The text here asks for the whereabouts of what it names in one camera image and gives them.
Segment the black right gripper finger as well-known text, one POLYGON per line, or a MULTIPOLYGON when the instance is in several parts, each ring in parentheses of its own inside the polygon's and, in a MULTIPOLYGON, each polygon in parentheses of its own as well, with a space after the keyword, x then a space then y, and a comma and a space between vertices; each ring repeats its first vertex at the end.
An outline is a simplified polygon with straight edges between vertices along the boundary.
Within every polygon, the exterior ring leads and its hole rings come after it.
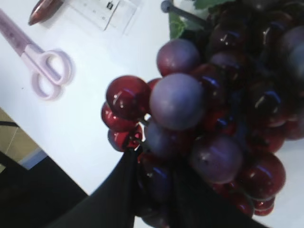
POLYGON ((138 152, 129 150, 107 179, 49 228, 132 228, 138 152))

